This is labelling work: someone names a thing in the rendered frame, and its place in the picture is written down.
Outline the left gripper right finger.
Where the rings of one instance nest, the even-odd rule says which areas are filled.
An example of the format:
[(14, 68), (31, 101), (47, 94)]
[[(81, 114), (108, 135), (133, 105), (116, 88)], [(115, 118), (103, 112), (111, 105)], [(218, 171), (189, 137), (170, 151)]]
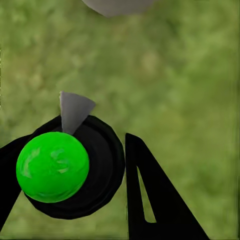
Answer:
[[(125, 134), (129, 240), (210, 240), (144, 141)], [(145, 220), (137, 167), (156, 223)]]

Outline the pesticide atomizer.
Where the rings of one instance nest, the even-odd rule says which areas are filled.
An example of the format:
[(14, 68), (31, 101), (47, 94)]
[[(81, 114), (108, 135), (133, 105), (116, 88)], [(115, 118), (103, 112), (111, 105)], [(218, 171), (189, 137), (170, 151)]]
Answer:
[(123, 144), (96, 116), (93, 100), (59, 93), (61, 115), (37, 128), (16, 162), (16, 179), (42, 213), (63, 220), (89, 216), (107, 205), (126, 173)]

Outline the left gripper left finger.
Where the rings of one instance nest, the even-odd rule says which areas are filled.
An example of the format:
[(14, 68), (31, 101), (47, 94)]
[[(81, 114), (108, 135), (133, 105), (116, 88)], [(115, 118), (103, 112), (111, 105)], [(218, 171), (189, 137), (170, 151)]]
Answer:
[(0, 232), (22, 190), (17, 180), (17, 160), (31, 136), (0, 148)]

